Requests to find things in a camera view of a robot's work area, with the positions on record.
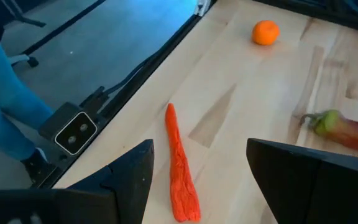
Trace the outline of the white tag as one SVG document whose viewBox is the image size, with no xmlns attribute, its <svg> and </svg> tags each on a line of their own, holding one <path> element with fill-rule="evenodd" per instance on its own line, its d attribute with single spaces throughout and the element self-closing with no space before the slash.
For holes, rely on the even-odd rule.
<svg viewBox="0 0 358 224">
<path fill-rule="evenodd" d="M 211 0 L 197 0 L 194 15 L 203 17 L 211 5 Z"/>
</svg>

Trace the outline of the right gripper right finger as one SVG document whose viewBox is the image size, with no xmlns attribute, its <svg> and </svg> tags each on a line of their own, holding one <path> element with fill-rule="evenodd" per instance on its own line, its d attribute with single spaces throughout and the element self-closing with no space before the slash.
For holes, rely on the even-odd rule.
<svg viewBox="0 0 358 224">
<path fill-rule="evenodd" d="M 358 224 L 358 157 L 255 138 L 246 156 L 278 224 Z"/>
</svg>

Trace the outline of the black frame rail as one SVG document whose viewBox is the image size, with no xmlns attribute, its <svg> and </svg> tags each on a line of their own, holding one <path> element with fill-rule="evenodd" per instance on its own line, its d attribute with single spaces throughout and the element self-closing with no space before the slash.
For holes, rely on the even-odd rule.
<svg viewBox="0 0 358 224">
<path fill-rule="evenodd" d="M 208 10 L 216 3 L 217 0 L 211 0 Z M 185 36 L 194 28 L 202 17 L 193 15 L 151 56 L 144 59 L 138 64 L 122 81 L 106 89 L 100 86 L 79 106 L 95 122 L 98 132 L 93 139 L 77 155 L 71 156 L 62 151 L 56 144 L 51 142 L 55 149 L 61 150 L 58 158 L 63 163 L 63 167 L 55 166 L 48 170 L 46 177 L 34 184 L 35 189 L 49 189 L 57 183 L 62 175 L 75 163 L 77 158 L 86 150 L 94 141 L 97 135 L 105 126 L 118 114 L 124 105 L 130 100 L 135 92 L 145 83 L 151 74 L 160 66 L 160 64 L 169 56 L 176 46 L 185 38 Z"/>
</svg>

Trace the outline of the dark red chili pepper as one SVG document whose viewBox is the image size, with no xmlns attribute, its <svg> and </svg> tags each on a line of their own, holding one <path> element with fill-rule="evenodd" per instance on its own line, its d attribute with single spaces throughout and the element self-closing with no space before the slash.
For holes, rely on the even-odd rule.
<svg viewBox="0 0 358 224">
<path fill-rule="evenodd" d="M 308 127 L 318 136 L 358 151 L 358 121 L 344 117 L 338 110 L 304 114 L 300 126 L 307 119 Z"/>
</svg>

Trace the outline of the office chair base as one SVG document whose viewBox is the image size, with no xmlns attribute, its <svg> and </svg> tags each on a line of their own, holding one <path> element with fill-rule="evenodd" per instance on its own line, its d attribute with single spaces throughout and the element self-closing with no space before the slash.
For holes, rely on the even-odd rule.
<svg viewBox="0 0 358 224">
<path fill-rule="evenodd" d="M 27 54 L 20 54 L 8 57 L 8 61 L 12 66 L 16 65 L 19 62 L 27 62 L 32 68 L 36 67 L 39 64 L 38 60 L 35 57 L 31 57 Z"/>
</svg>

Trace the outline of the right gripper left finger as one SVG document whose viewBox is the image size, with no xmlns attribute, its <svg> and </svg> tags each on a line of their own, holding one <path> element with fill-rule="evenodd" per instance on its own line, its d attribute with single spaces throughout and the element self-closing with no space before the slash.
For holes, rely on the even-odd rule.
<svg viewBox="0 0 358 224">
<path fill-rule="evenodd" d="M 60 191 L 53 224 L 141 224 L 153 170 L 154 142 L 146 139 Z"/>
</svg>

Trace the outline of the red orange carrot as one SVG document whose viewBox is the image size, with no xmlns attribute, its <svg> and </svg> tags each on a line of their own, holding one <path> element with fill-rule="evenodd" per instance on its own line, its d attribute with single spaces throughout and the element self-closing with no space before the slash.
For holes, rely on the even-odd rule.
<svg viewBox="0 0 358 224">
<path fill-rule="evenodd" d="M 200 203 L 191 178 L 175 107 L 172 103 L 167 105 L 165 126 L 170 146 L 170 199 L 173 216 L 178 222 L 199 222 L 201 220 Z"/>
</svg>

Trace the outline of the orange tangerine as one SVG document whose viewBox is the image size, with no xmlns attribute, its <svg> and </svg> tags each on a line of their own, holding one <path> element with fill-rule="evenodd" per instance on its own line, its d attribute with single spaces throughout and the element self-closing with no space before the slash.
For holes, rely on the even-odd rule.
<svg viewBox="0 0 358 224">
<path fill-rule="evenodd" d="M 274 21 L 259 21 L 253 27 L 252 41 L 259 45 L 272 45 L 279 35 L 280 28 Z"/>
</svg>

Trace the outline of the person's blue jeans leg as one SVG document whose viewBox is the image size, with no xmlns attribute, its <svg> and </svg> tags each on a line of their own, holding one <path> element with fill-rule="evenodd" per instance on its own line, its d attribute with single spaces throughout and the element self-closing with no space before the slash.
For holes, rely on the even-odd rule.
<svg viewBox="0 0 358 224">
<path fill-rule="evenodd" d="M 39 186 L 55 166 L 48 161 L 44 150 L 28 139 L 10 119 L 38 130 L 53 111 L 15 74 L 1 45 L 3 34 L 4 27 L 0 23 L 0 152 L 19 161 L 33 185 Z"/>
</svg>

